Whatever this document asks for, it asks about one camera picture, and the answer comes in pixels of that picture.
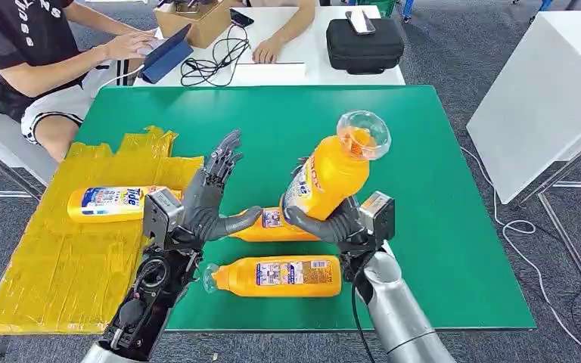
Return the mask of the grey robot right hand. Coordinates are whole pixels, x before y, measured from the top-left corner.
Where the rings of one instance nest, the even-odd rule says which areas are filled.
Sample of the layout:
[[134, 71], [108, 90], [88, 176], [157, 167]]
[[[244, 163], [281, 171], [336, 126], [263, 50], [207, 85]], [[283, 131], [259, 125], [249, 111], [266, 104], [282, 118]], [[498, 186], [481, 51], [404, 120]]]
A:
[[355, 196], [343, 200], [326, 220], [310, 217], [298, 206], [286, 206], [283, 212], [289, 224], [331, 244], [343, 243], [362, 230], [359, 202]]

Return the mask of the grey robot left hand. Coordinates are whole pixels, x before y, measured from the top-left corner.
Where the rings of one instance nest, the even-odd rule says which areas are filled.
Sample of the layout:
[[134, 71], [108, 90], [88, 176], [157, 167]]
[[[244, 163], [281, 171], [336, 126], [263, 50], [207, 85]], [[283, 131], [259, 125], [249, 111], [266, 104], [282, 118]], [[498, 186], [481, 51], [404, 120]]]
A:
[[245, 212], [221, 217], [219, 207], [225, 186], [242, 154], [241, 130], [228, 133], [204, 158], [183, 193], [183, 214], [180, 225], [203, 241], [218, 240], [249, 228], [261, 216], [263, 208], [252, 206]]

